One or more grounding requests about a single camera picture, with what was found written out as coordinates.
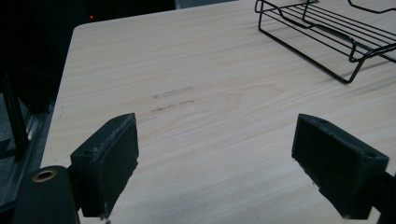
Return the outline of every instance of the black plastic part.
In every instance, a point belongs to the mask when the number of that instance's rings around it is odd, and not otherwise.
[[[27,138],[26,127],[21,113],[20,102],[7,72],[4,73],[4,77],[1,80],[1,86],[3,89],[4,102],[7,109],[9,123],[11,125],[12,135],[14,137],[15,149],[2,149],[2,154],[4,156],[0,155],[0,157],[6,158],[15,155],[15,161],[20,161],[29,144],[29,140]]]
[[[386,155],[327,120],[301,114],[291,156],[343,218],[367,219]]]
[[[67,169],[49,166],[25,176],[12,223],[79,223]]]
[[[134,114],[111,119],[72,153],[69,171],[84,217],[110,216],[138,156]]]
[[[14,208],[16,201],[5,203],[0,206],[0,223],[9,224],[14,217]]]

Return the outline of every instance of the black metal wire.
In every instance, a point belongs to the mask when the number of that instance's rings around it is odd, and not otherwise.
[[[331,12],[330,10],[314,6],[313,4],[317,2],[318,1],[309,2],[308,0],[306,3],[302,4],[278,7],[268,1],[257,0],[255,11],[260,13],[259,30],[344,84],[349,84],[353,81],[361,69],[362,64],[368,58],[379,56],[396,63],[395,58],[385,54],[396,50],[396,38],[393,38],[396,34],[365,24],[361,21],[352,20],[348,17]],[[268,5],[270,8],[263,9],[264,4]],[[350,78],[345,79],[335,74],[326,66],[318,63],[316,60],[310,58],[274,35],[264,31],[262,29],[262,15],[279,21],[293,30],[318,41],[320,44],[346,55],[351,63],[358,63]],[[309,30],[316,35],[323,36],[324,38],[331,40],[331,43],[339,44],[350,51],[344,52],[333,44],[326,43],[304,30]],[[361,56],[357,58],[355,53],[359,53]]]

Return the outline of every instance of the wooden table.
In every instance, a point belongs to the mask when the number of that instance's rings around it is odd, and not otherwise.
[[[321,4],[360,15],[345,0]],[[388,155],[394,174],[395,64],[374,58],[342,85],[261,34],[253,8],[237,1],[79,26],[42,166],[68,166],[107,120],[135,112],[139,165],[112,223],[365,223],[341,219],[291,146],[298,114],[317,116]],[[364,19],[395,29],[389,18]]]

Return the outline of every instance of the dark mark on table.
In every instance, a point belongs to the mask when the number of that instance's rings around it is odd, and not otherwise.
[[[167,92],[164,92],[164,93],[162,93],[162,94],[157,94],[157,95],[155,95],[155,96],[154,96],[154,99],[157,99],[157,98],[160,98],[160,97],[167,97],[167,96],[179,94],[179,93],[181,93],[181,92],[183,92],[183,91],[189,91],[189,90],[192,90],[192,89],[194,89],[193,86],[188,86],[188,87],[181,88],[181,89],[174,90],[174,91],[167,91]]]

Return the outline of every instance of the circular hole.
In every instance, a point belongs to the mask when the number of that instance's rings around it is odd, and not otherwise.
[[[375,158],[375,156],[376,156],[373,152],[367,152],[366,155],[368,157],[372,157],[372,158]]]
[[[56,176],[56,171],[54,170],[46,170],[38,173],[33,177],[33,181],[40,183],[47,181],[49,179],[52,179],[54,176]]]

